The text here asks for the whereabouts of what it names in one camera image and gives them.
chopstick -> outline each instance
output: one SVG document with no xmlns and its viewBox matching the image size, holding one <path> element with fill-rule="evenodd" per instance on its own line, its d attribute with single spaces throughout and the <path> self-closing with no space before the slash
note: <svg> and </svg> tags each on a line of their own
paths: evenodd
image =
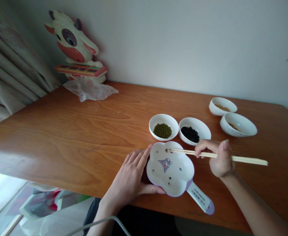
<svg viewBox="0 0 288 236">
<path fill-rule="evenodd" d="M 169 149 L 169 151 L 184 153 L 184 154 L 189 154 L 189 155 L 195 154 L 195 151 L 176 149 L 176 148 L 171 148 L 171 149 Z M 209 153 L 209 152 L 201 152 L 200 156 L 216 158 L 217 154 L 216 153 Z M 231 157 L 232 157 L 232 160 L 236 161 L 236 162 L 243 162 L 243 163 L 249 163 L 249 164 L 255 164 L 255 165 L 268 166 L 267 161 L 261 160 L 258 158 L 239 157 L 239 156 L 231 156 Z"/>
</svg>

wooden table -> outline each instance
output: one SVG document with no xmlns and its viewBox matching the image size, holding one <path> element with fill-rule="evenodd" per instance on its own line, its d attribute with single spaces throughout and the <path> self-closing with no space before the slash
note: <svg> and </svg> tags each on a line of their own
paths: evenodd
<svg viewBox="0 0 288 236">
<path fill-rule="evenodd" d="M 60 87 L 0 123 L 0 173 L 102 197 L 125 156 L 157 140 L 148 129 L 158 113 L 178 122 L 195 117 L 208 125 L 212 139 L 229 139 L 235 155 L 265 159 L 269 166 L 237 163 L 247 183 L 288 222 L 288 110 L 283 106 L 230 99 L 237 113 L 250 119 L 258 134 L 235 138 L 225 134 L 220 116 L 210 113 L 211 95 L 108 82 L 119 94 L 104 101 L 79 102 Z M 177 136 L 184 149 L 186 145 Z M 181 197 L 145 195 L 133 205 L 176 216 L 250 231 L 235 200 L 210 171 L 208 158 L 191 157 L 194 182 L 215 204 L 206 215 L 185 192 Z"/>
</svg>

clear plastic bag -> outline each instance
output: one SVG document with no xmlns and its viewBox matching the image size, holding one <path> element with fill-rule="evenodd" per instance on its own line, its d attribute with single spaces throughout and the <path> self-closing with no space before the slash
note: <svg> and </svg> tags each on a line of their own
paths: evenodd
<svg viewBox="0 0 288 236">
<path fill-rule="evenodd" d="M 63 86 L 78 95 L 81 102 L 87 99 L 93 101 L 105 100 L 111 94 L 119 93 L 118 90 L 109 85 L 98 84 L 88 78 L 70 80 Z"/>
</svg>

dark pants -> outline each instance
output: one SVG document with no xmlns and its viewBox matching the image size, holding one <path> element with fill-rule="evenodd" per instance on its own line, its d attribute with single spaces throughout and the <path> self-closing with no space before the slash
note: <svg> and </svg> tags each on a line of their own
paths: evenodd
<svg viewBox="0 0 288 236">
<path fill-rule="evenodd" d="M 91 204 L 85 218 L 84 225 L 90 224 L 94 221 L 100 200 L 100 198 L 95 198 Z M 172 215 L 127 205 L 121 209 L 118 214 L 118 218 L 132 236 L 181 236 L 177 230 L 174 216 Z M 84 230 L 84 236 L 86 236 L 88 230 L 89 229 Z M 125 235 L 117 222 L 114 224 L 111 235 Z"/>
</svg>

curtain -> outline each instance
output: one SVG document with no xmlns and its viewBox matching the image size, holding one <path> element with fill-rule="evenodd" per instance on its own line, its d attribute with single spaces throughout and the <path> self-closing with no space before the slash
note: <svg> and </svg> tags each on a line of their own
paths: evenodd
<svg viewBox="0 0 288 236">
<path fill-rule="evenodd" d="M 0 13 L 0 121 L 61 83 Z"/>
</svg>

